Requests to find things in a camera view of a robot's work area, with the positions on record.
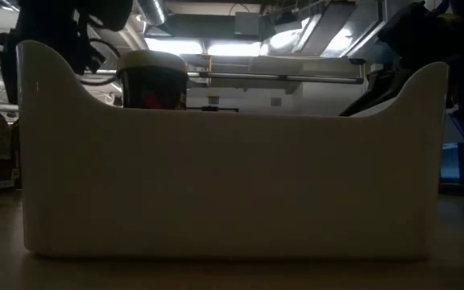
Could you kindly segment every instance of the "black equipment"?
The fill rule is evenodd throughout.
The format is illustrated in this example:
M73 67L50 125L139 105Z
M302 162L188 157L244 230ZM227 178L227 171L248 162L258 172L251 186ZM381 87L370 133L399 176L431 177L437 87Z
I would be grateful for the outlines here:
M132 0L19 0L20 12L15 29L0 34L0 66L8 101L17 104L16 45L26 39L37 40L59 52L73 71L95 73L105 57L90 45L87 25L120 31L126 25ZM79 14L74 20L75 11Z
M395 68L368 76L369 89L341 116L350 116L396 97L405 81L417 69L435 61L449 65L447 107L458 104L454 115L464 121L464 1L443 0L429 11L425 2L415 2L397 12L378 37L400 59ZM449 6L454 14L446 14Z

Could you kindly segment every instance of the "window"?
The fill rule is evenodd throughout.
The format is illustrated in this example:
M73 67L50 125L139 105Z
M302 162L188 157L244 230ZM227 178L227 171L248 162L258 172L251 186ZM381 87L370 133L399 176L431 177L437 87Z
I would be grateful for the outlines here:
M445 181L459 181L458 144L443 144L441 153L441 179Z

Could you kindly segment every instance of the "floor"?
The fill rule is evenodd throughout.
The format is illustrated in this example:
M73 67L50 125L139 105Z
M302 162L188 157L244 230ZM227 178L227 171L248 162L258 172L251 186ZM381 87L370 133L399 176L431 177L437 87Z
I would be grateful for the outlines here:
M0 195L0 289L464 289L464 198L442 197L427 261L277 263L45 259L23 247L20 195Z

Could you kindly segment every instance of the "cylindrical container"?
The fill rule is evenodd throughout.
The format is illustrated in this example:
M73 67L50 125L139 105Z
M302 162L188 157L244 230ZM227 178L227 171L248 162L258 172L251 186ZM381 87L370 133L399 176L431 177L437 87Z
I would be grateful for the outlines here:
M187 65L179 56L129 52L119 60L118 78L125 108L185 110Z

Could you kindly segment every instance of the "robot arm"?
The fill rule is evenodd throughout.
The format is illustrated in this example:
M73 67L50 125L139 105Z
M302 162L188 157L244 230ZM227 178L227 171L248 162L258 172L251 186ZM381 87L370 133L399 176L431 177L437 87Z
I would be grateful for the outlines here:
M124 28L132 0L20 0L15 29L0 34L0 66L8 101L17 104L17 44L37 40L59 52L76 74L95 73L105 57L90 45L87 25L119 31ZM80 15L75 21L75 11Z

